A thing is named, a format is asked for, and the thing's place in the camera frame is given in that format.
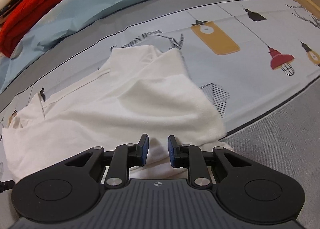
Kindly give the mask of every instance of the white towel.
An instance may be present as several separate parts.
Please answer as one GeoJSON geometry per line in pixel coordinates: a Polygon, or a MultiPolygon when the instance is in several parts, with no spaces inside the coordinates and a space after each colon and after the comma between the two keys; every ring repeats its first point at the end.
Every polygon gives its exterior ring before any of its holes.
{"type": "Polygon", "coordinates": [[[105,151],[149,135],[147,165],[135,178],[166,178],[167,140],[228,147],[217,139],[223,124],[214,106],[187,77],[178,49],[153,46],[114,49],[100,70],[43,101],[36,94],[3,129],[8,167],[17,182],[94,146],[105,151]]]}

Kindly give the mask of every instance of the yellow lamp print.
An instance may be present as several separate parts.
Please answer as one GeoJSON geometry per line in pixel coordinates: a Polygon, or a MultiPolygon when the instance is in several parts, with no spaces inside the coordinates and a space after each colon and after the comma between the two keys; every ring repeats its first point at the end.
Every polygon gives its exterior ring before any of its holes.
{"type": "Polygon", "coordinates": [[[301,42],[302,47],[306,50],[307,56],[310,61],[313,62],[313,64],[320,66],[320,56],[318,53],[310,49],[308,45],[305,43],[301,42]]]}
{"type": "Polygon", "coordinates": [[[217,55],[240,51],[239,45],[214,22],[196,20],[191,30],[217,55]]]}

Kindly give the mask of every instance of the red blanket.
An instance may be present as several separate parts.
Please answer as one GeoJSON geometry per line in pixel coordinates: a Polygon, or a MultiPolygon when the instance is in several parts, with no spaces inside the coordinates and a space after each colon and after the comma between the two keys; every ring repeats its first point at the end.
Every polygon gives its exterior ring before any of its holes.
{"type": "Polygon", "coordinates": [[[62,0],[23,0],[9,15],[0,31],[0,51],[10,58],[22,37],[62,0]]]}

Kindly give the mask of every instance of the gray fabric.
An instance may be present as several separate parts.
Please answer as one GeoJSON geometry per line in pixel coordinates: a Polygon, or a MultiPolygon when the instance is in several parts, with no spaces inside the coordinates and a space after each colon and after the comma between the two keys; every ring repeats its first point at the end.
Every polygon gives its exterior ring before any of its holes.
{"type": "Polygon", "coordinates": [[[320,80],[261,121],[225,138],[237,153],[296,179],[306,194],[298,220],[320,228],[320,80]]]}
{"type": "Polygon", "coordinates": [[[11,204],[11,190],[0,194],[0,229],[7,229],[19,219],[11,204]]]}
{"type": "Polygon", "coordinates": [[[77,53],[92,46],[101,38],[120,32],[128,26],[149,21],[172,12],[222,1],[230,0],[150,0],[121,10],[102,20],[97,20],[89,27],[64,39],[23,71],[0,94],[0,112],[11,102],[16,94],[24,91],[42,76],[77,53]]]}

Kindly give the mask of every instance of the blue gripper pad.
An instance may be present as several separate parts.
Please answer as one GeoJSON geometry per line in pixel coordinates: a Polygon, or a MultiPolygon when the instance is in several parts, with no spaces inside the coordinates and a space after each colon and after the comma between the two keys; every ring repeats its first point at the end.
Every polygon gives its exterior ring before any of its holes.
{"type": "Polygon", "coordinates": [[[175,167],[174,149],[173,149],[172,142],[170,140],[170,136],[168,137],[168,151],[169,151],[171,167],[174,168],[175,167]]]}
{"type": "Polygon", "coordinates": [[[146,139],[142,147],[142,165],[143,166],[146,164],[146,161],[147,161],[148,150],[149,150],[149,137],[146,136],[146,139]]]}

